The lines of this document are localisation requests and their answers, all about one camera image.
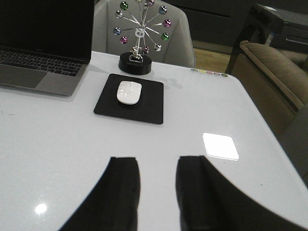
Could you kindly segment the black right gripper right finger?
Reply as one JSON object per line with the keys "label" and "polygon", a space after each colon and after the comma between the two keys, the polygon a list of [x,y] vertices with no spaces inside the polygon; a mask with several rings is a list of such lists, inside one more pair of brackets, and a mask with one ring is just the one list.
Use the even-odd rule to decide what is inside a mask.
{"label": "black right gripper right finger", "polygon": [[301,231],[227,180],[204,156],[181,156],[176,195],[183,231]]}

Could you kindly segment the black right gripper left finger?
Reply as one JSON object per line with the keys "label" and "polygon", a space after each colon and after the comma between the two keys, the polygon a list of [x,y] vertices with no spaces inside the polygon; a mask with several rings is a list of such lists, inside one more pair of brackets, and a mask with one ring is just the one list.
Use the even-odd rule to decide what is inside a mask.
{"label": "black right gripper left finger", "polygon": [[112,157],[62,231],[135,231],[138,228],[140,172],[136,158]]}

